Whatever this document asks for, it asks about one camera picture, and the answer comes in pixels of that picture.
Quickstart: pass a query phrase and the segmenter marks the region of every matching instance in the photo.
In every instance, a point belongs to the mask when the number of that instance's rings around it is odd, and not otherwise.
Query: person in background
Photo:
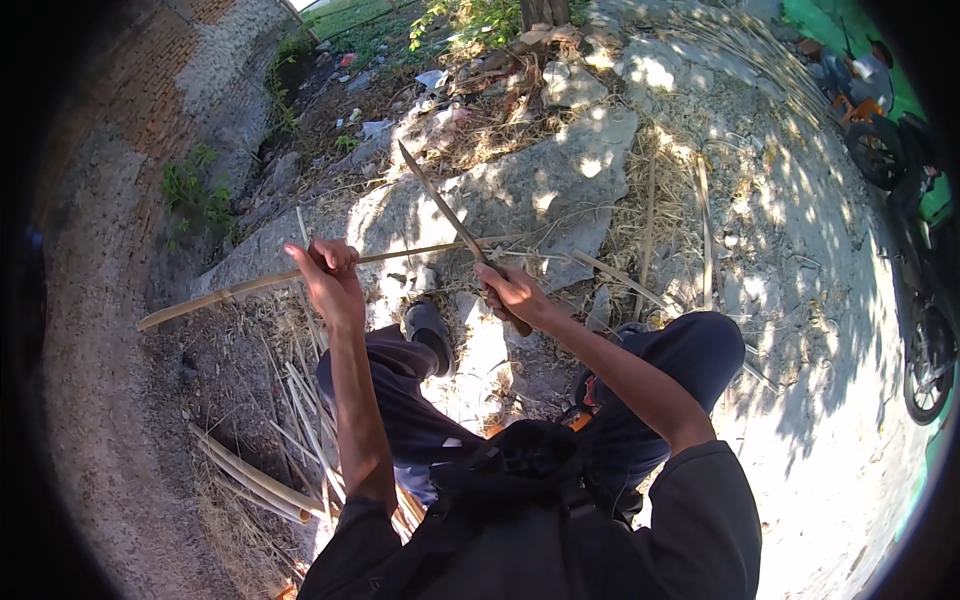
[[[708,416],[743,365],[733,321],[694,312],[659,331],[625,325],[613,342],[570,319],[522,269],[506,266],[503,277],[477,263],[494,314],[509,308],[575,354],[584,367],[574,402],[598,409],[577,432],[519,420],[484,440],[420,393],[426,377],[456,371],[429,300],[409,308],[405,334],[398,324],[365,332],[357,250],[316,238],[284,250],[329,332],[317,378],[336,411],[347,492],[298,598],[756,596],[754,496]],[[664,460],[652,526],[634,531],[624,513]],[[429,507],[406,545],[391,526],[395,480]]]
[[[894,102],[893,82],[890,69],[894,58],[886,44],[870,39],[870,54],[854,59],[848,53],[838,56],[829,47],[820,51],[819,69],[814,69],[817,85],[828,93],[832,101],[838,93],[847,96],[855,106],[867,98],[889,113]]]

